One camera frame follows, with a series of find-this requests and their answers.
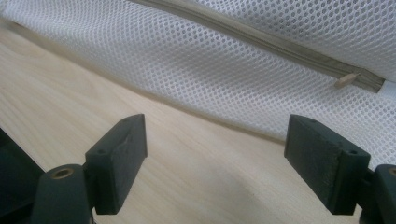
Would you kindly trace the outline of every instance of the white mesh fabric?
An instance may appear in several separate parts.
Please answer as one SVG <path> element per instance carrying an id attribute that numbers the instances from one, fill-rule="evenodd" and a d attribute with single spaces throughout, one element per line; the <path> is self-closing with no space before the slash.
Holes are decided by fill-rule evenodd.
<path id="1" fill-rule="evenodd" d="M 190 0 L 396 81 L 396 1 Z"/>
<path id="2" fill-rule="evenodd" d="M 195 112 L 285 139 L 290 113 L 317 119 L 396 162 L 396 103 L 203 25 L 126 1 L 9 1 L 4 18 L 131 86 Z"/>
<path id="3" fill-rule="evenodd" d="M 396 99 L 396 83 L 385 81 L 379 94 L 389 97 L 390 99 Z"/>
<path id="4" fill-rule="evenodd" d="M 8 0 L 1 0 L 0 1 L 0 15 L 3 13 L 3 10 L 6 8 Z"/>

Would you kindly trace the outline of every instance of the brass insert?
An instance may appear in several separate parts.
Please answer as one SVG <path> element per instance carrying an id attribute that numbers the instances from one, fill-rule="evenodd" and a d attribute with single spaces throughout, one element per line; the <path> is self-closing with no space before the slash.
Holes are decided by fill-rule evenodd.
<path id="1" fill-rule="evenodd" d="M 70 176 L 71 174 L 73 174 L 74 170 L 71 168 L 63 168 L 59 171 L 56 171 L 55 173 L 53 173 L 50 177 L 52 179 L 63 179 L 65 177 Z"/>
<path id="2" fill-rule="evenodd" d="M 391 175 L 396 176 L 396 167 L 389 168 L 389 172 Z"/>

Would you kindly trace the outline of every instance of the wooden surface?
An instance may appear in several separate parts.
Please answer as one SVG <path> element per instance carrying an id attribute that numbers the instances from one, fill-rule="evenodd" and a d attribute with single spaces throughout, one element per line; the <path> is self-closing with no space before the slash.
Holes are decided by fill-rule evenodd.
<path id="1" fill-rule="evenodd" d="M 0 21 L 0 127 L 49 170 L 84 162 L 118 120 L 146 115 L 148 158 L 120 213 L 99 223 L 358 223 L 334 217 L 283 145 L 187 113 Z"/>

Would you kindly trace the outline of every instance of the black rubber pad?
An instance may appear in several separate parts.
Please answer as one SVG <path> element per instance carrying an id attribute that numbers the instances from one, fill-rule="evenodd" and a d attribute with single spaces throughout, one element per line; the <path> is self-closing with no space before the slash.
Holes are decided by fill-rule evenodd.
<path id="1" fill-rule="evenodd" d="M 291 115 L 285 157 L 334 215 L 352 215 L 370 154 L 320 122 Z"/>
<path id="2" fill-rule="evenodd" d="M 147 155 L 144 115 L 122 119 L 85 154 L 87 175 L 97 181 L 98 215 L 120 211 Z"/>

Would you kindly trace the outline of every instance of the black plastic part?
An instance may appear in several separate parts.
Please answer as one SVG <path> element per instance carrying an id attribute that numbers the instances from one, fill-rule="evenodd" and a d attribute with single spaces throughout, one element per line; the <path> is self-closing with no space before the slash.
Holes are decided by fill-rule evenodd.
<path id="1" fill-rule="evenodd" d="M 396 165 L 377 166 L 373 185 L 384 223 L 396 223 Z"/>
<path id="2" fill-rule="evenodd" d="M 0 223 L 27 223 L 43 170 L 0 129 Z"/>
<path id="3" fill-rule="evenodd" d="M 31 223 L 93 223 L 81 165 L 63 165 L 40 177 Z"/>
<path id="4" fill-rule="evenodd" d="M 85 154 L 98 215 L 120 211 L 147 155 L 144 115 L 122 119 Z"/>
<path id="5" fill-rule="evenodd" d="M 353 214 L 370 154 L 314 119 L 291 115 L 285 157 L 332 214 Z"/>
<path id="6" fill-rule="evenodd" d="M 381 213 L 375 198 L 374 172 L 367 169 L 359 187 L 358 205 L 361 207 L 360 224 L 382 224 Z"/>

